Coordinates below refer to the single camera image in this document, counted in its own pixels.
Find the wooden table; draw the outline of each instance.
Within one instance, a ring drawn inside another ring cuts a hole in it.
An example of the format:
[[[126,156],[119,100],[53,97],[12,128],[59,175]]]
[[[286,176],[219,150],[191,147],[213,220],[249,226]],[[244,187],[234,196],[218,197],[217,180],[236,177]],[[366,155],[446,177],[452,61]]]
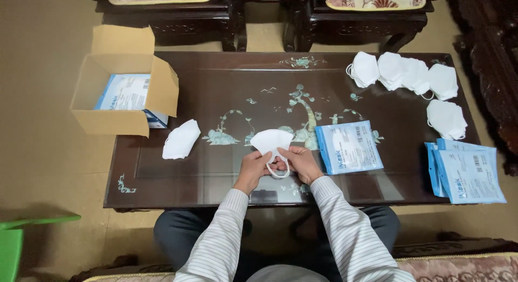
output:
[[[436,62],[453,66],[449,54],[402,55],[424,60],[428,66]],[[439,137],[426,123],[429,102],[406,89],[390,92],[379,82],[358,88],[346,75],[354,53],[157,52],[156,56],[169,62],[180,78],[178,118],[169,119],[169,129],[152,129],[149,139],[117,137],[105,208],[125,212],[218,205],[234,184],[242,157],[252,151],[245,144],[253,130],[289,126],[296,131],[306,124],[309,116],[304,106],[289,105],[293,99],[289,93],[297,91],[299,84],[308,93],[303,99],[311,113],[321,117],[317,125],[331,124],[334,114],[338,123],[356,122],[361,116],[384,138],[377,146],[384,169],[332,176],[352,205],[449,203],[433,195],[428,175],[423,143]],[[468,123],[463,141],[479,144],[462,88],[451,101],[462,107]],[[223,132],[239,140],[236,144],[214,145],[210,141],[215,139],[202,138],[210,130],[221,129],[223,116]],[[202,135],[189,156],[162,159],[171,129],[190,119],[198,121]],[[313,155],[322,165],[320,153],[314,151]],[[250,204],[312,202],[307,185],[302,186],[292,174],[281,180],[262,177]]]

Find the left hand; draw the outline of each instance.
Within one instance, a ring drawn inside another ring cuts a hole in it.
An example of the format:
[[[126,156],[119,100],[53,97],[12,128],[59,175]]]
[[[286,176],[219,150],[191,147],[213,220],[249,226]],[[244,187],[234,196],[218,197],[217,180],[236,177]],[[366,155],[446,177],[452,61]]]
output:
[[[259,185],[259,178],[270,174],[270,171],[266,168],[270,158],[271,151],[263,156],[258,150],[245,155],[241,162],[241,169],[236,184],[234,184],[234,189],[239,189],[246,195],[250,195],[250,192]],[[277,166],[270,165],[270,168],[275,172]]]

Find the green object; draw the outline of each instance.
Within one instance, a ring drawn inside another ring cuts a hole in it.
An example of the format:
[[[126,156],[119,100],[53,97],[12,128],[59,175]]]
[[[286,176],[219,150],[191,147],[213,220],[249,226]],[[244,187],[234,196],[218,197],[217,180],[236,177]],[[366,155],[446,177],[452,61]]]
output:
[[[0,222],[0,281],[14,282],[22,254],[24,225],[44,225],[81,219],[80,215]]]

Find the white striped sleeve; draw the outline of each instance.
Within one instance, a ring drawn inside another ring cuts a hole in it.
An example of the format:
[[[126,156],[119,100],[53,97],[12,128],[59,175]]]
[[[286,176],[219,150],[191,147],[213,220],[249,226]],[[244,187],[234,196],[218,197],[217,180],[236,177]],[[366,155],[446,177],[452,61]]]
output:
[[[248,196],[231,189],[200,235],[174,282],[232,282],[237,270]]]
[[[367,215],[347,203],[331,178],[315,180],[311,192],[344,282],[415,282],[409,272],[398,268]]]

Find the beige floor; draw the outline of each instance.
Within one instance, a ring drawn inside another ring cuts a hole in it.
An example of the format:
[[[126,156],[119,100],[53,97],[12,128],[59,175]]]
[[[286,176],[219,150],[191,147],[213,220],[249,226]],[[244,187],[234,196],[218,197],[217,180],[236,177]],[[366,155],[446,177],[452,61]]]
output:
[[[120,214],[102,209],[114,137],[87,136],[68,111],[81,59],[90,48],[92,27],[100,24],[94,2],[0,0],[0,4],[0,215],[6,218],[27,208],[45,213],[51,207],[82,215],[80,221],[68,224],[29,228],[21,274],[68,278],[109,263],[119,254],[138,253],[143,262],[160,258],[152,245],[152,226],[159,212]],[[458,30],[446,3],[436,1],[434,6],[428,26],[401,51],[451,53],[460,66],[452,47]],[[275,5],[251,6],[250,13],[281,16]],[[283,51],[282,24],[248,24],[247,30],[249,51]],[[220,51],[221,45],[166,49]],[[360,50],[377,51],[377,46],[314,45],[311,51]],[[482,144],[490,146],[468,81],[462,70],[457,71]],[[503,171],[498,178],[509,201],[505,205],[395,208],[404,229],[399,241],[432,239],[439,230],[518,240],[518,179]],[[295,209],[250,210],[250,217],[270,220],[280,230],[256,229],[244,244],[269,252],[289,249],[293,244],[281,228],[298,213]]]

